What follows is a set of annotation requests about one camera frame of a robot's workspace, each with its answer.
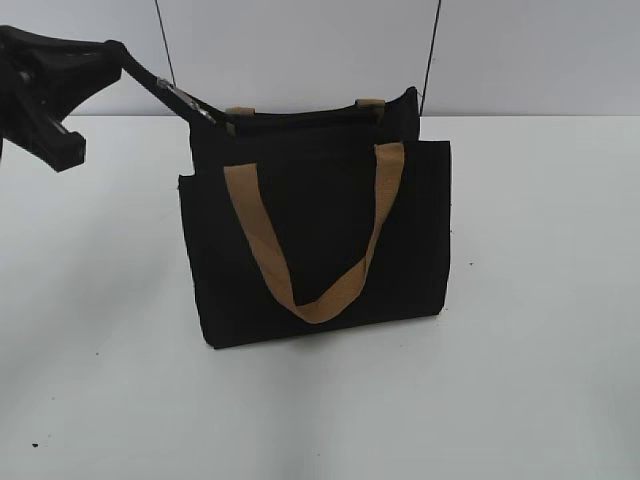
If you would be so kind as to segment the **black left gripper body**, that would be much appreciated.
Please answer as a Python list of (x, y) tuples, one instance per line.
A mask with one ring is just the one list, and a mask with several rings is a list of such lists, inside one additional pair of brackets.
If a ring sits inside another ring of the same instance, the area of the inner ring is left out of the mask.
[(1, 131), (19, 145), (76, 144), (62, 121), (121, 78), (99, 42), (1, 27)]

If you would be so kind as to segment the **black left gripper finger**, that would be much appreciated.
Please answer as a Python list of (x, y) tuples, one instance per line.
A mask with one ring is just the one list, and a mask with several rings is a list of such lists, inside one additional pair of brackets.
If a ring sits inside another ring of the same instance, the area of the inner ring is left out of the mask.
[(47, 113), (38, 112), (29, 119), (29, 151), (32, 154), (57, 173), (84, 163), (86, 140), (81, 134), (69, 131), (60, 120)]
[(175, 84), (156, 76), (141, 65), (119, 41), (108, 40), (103, 49), (140, 86), (164, 104), (169, 110), (190, 124), (207, 125), (227, 131), (228, 116), (213, 107), (207, 107)]

